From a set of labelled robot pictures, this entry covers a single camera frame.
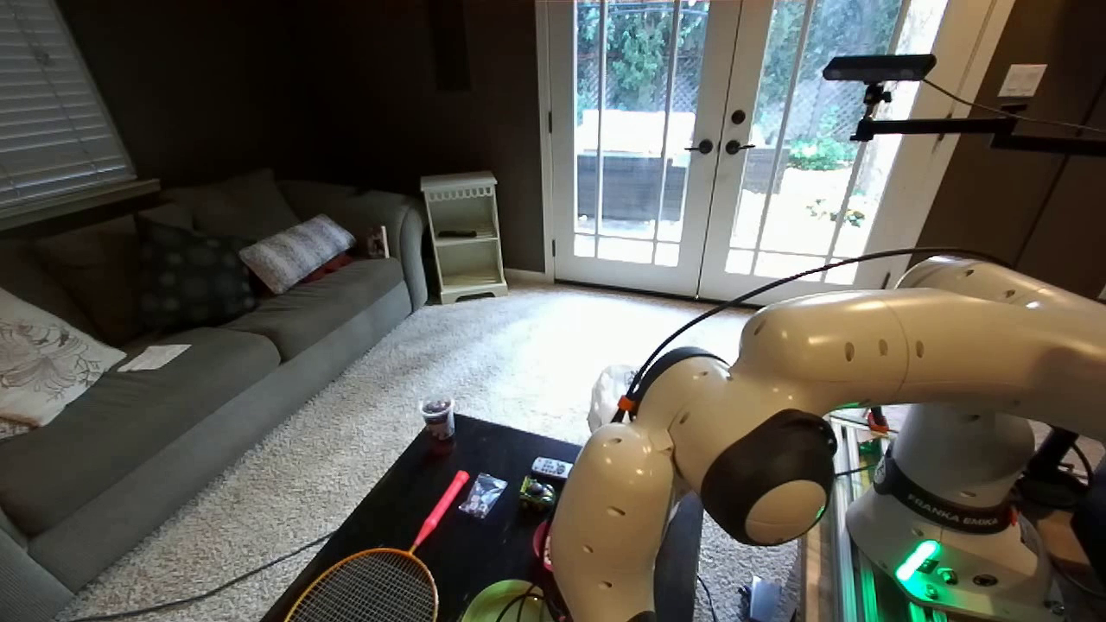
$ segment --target tennis racket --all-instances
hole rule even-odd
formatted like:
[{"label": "tennis racket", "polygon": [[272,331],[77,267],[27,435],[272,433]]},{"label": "tennis racket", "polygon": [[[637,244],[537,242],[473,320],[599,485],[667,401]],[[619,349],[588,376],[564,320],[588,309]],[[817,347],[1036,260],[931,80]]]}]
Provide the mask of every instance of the tennis racket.
[{"label": "tennis racket", "polygon": [[285,616],[287,622],[435,622],[440,584],[414,550],[443,525],[470,470],[458,470],[445,494],[427,515],[413,550],[374,547],[336,561]]}]

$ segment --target window blind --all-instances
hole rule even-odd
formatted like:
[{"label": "window blind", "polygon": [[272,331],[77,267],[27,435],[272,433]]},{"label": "window blind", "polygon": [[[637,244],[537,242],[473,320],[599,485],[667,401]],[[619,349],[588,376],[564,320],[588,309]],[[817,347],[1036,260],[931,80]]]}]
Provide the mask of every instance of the window blind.
[{"label": "window blind", "polygon": [[54,0],[0,0],[0,224],[116,198],[135,165]]}]

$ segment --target couch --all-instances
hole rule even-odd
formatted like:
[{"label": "couch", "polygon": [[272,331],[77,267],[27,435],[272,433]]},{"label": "couch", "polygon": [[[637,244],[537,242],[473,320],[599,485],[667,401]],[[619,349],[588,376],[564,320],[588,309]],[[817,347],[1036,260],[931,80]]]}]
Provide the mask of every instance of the couch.
[{"label": "couch", "polygon": [[[317,271],[235,319],[128,331],[135,271],[128,278],[120,262],[145,248],[135,222],[245,248],[317,213],[352,239],[386,224],[390,260]],[[14,297],[128,361],[166,341],[187,353],[164,371],[125,372],[120,362],[49,424],[0,439],[0,619],[54,619],[77,592],[414,315],[427,305],[422,230],[422,211],[408,198],[248,172],[166,190],[139,213],[5,239],[0,287]]]}]

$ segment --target carpet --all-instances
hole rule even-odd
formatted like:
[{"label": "carpet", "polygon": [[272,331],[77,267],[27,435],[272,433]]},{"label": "carpet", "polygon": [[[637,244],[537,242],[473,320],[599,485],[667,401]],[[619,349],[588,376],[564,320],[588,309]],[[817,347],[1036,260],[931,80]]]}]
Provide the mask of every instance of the carpet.
[{"label": "carpet", "polygon": [[[61,619],[189,598],[340,528],[419,435],[427,397],[450,397],[467,416],[583,441],[594,376],[612,362],[642,362],[701,309],[546,285],[422,309],[91,584]],[[742,315],[727,310],[682,341],[733,361],[741,324]],[[208,600],[142,619],[261,619],[310,555],[314,547]],[[741,586],[753,576],[785,586],[788,598],[774,619],[792,619],[800,547],[741,547],[705,520],[700,576],[695,619],[733,622]]]}]

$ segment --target door handle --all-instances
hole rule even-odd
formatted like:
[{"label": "door handle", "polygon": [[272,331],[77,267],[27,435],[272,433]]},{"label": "door handle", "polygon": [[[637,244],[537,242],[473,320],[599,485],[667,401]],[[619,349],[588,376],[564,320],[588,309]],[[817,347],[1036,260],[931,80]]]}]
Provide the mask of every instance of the door handle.
[{"label": "door handle", "polygon": [[741,154],[742,148],[758,148],[758,144],[741,143],[741,137],[731,137],[731,143],[727,143],[727,154]]},{"label": "door handle", "polygon": [[688,144],[688,151],[712,154],[712,151],[716,151],[716,143],[712,143],[712,137],[701,137],[701,143]]}]

